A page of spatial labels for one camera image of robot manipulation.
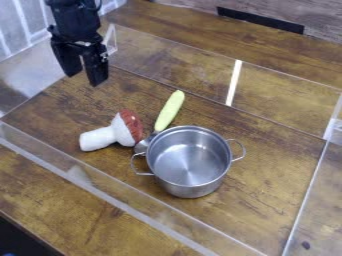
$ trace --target pot handle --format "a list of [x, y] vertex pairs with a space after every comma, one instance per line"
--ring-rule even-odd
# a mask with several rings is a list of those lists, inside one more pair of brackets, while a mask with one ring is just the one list
[[135, 172], [136, 175], [142, 175], [142, 176], [154, 176], [154, 174], [151, 172], [139, 172], [139, 170], [136, 169], [135, 165], [134, 165], [134, 159], [136, 156], [144, 156], [144, 153], [146, 152], [142, 152], [142, 153], [138, 153], [138, 154], [134, 154], [132, 157], [131, 157], [131, 168]]
[[226, 141], [227, 141], [229, 143], [230, 143], [230, 141], [234, 141], [234, 142], [238, 143], [238, 145], [241, 146], [242, 155], [231, 160], [231, 162], [235, 162], [235, 161], [241, 160], [241, 159], [246, 156], [246, 148], [245, 148], [245, 146], [242, 145], [242, 143], [241, 143], [238, 140], [235, 140], [235, 139], [227, 139]]

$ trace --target wooden table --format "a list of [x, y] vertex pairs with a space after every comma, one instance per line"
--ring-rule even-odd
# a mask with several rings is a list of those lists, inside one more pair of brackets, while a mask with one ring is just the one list
[[[331, 50], [338, 56], [341, 50], [330, 43], [313, 42], [298, 35], [144, 1], [131, 1], [108, 15], [108, 19], [202, 49], [226, 55], [233, 53], [233, 57], [255, 60], [257, 64], [267, 64], [265, 61], [271, 60], [266, 66], [278, 67], [293, 74], [302, 72], [305, 76], [313, 75], [317, 81], [333, 85], [340, 82], [335, 72], [340, 60], [334, 58], [337, 63], [330, 65], [327, 62], [333, 60], [326, 54]], [[201, 27], [197, 26], [199, 21], [205, 24]], [[235, 43], [230, 44], [226, 41], [231, 38], [227, 33], [234, 30], [229, 29], [227, 32], [227, 26], [234, 27], [237, 33]], [[237, 44], [242, 40], [241, 34], [251, 29], [263, 34], [265, 40], [270, 37], [269, 41], [259, 43], [254, 35], [255, 41], [251, 39], [249, 48], [231, 49], [233, 46], [241, 47]], [[270, 51], [266, 45], [271, 40], [283, 43]], [[314, 45], [315, 50], [323, 51], [306, 50], [302, 57], [295, 53], [294, 42], [295, 45]], [[278, 61], [283, 51], [286, 60]], [[297, 62], [301, 64], [294, 68], [293, 63]], [[230, 108], [213, 99], [210, 92], [201, 95], [206, 91], [198, 91], [197, 84], [186, 83], [186, 86], [186, 103], [173, 125], [206, 126], [225, 137], [239, 139], [249, 151], [246, 159], [234, 164], [218, 192], [203, 199], [175, 199], [160, 190], [152, 179], [138, 178], [128, 167], [131, 149], [116, 145], [98, 152], [83, 153], [78, 147], [79, 134], [107, 125], [122, 108], [139, 113], [147, 134], [174, 87], [114, 65], [110, 80], [98, 88], [88, 86], [84, 74], [66, 78], [11, 112], [3, 121], [195, 216], [257, 251], [281, 254], [325, 145], [321, 133], [310, 135], [301, 129], [289, 128], [255, 114]], [[2, 148], [2, 155], [2, 211], [66, 254], [158, 255], [162, 248], [163, 255], [198, 253], [8, 149]], [[223, 248], [223, 245], [218, 245], [217, 250], [227, 255], [251, 253], [243, 247], [237, 247], [237, 251], [223, 251]]]

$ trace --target pot rim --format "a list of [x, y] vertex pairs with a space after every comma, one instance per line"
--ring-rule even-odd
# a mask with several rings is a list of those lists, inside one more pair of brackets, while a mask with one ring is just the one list
[[[206, 183], [202, 183], [202, 184], [198, 184], [198, 185], [193, 185], [193, 186], [187, 186], [187, 185], [181, 185], [178, 183], [174, 183], [174, 182], [170, 182], [167, 180], [164, 180], [163, 178], [160, 178], [159, 175], [155, 174], [154, 172], [154, 168], [151, 167], [151, 163], [150, 163], [150, 158], [148, 158], [148, 155], [150, 155], [150, 150], [151, 150], [151, 146], [156, 143], [156, 141], [159, 140], [160, 137], [163, 137], [166, 134], [169, 134], [170, 132], [173, 131], [178, 131], [178, 130], [194, 130], [194, 131], [202, 131], [202, 132], [206, 132], [211, 135], [214, 135], [222, 142], [223, 142], [223, 145], [227, 149], [227, 152], [229, 152], [229, 164], [227, 164], [227, 167], [226, 167], [226, 170], [222, 172], [222, 174], [215, 178], [213, 179], [211, 181], [206, 182]], [[195, 188], [195, 187], [202, 187], [202, 186], [206, 186], [206, 185], [210, 185], [213, 183], [215, 183], [218, 180], [221, 180], [223, 178], [223, 176], [227, 174], [229, 170], [230, 170], [230, 167], [231, 167], [231, 163], [233, 163], [233, 154], [231, 154], [231, 149], [230, 149], [230, 145], [227, 143], [227, 140], [222, 137], [222, 135], [219, 135], [215, 131], [213, 131], [211, 129], [209, 128], [205, 128], [202, 126], [195, 126], [195, 125], [182, 125], [182, 126], [175, 126], [175, 127], [171, 127], [169, 128], [167, 130], [164, 130], [163, 132], [160, 132], [152, 139], [150, 145], [148, 145], [148, 148], [147, 148], [147, 151], [146, 151], [146, 160], [147, 160], [147, 165], [148, 165], [148, 168], [152, 172], [152, 174], [155, 175], [155, 177], [162, 180], [163, 182], [166, 182], [167, 184], [171, 184], [174, 186], [178, 186], [178, 187], [183, 187], [183, 188]]]

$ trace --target toy mushroom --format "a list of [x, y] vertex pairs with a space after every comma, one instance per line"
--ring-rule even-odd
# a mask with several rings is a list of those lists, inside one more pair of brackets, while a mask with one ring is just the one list
[[114, 117], [111, 125], [80, 135], [79, 143], [83, 151], [106, 148], [119, 142], [126, 147], [132, 147], [143, 138], [143, 124], [138, 115], [123, 109]]

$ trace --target stainless steel pot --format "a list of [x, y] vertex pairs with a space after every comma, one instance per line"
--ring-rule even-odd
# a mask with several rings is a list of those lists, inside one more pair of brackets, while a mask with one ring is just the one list
[[[242, 156], [235, 159], [229, 141], [242, 148]], [[246, 149], [237, 140], [225, 140], [203, 127], [178, 126], [158, 134], [146, 153], [132, 156], [131, 167], [138, 175], [155, 176], [159, 185], [174, 196], [197, 198], [218, 189], [231, 162], [245, 155]], [[151, 173], [136, 170], [136, 156], [146, 156]]]

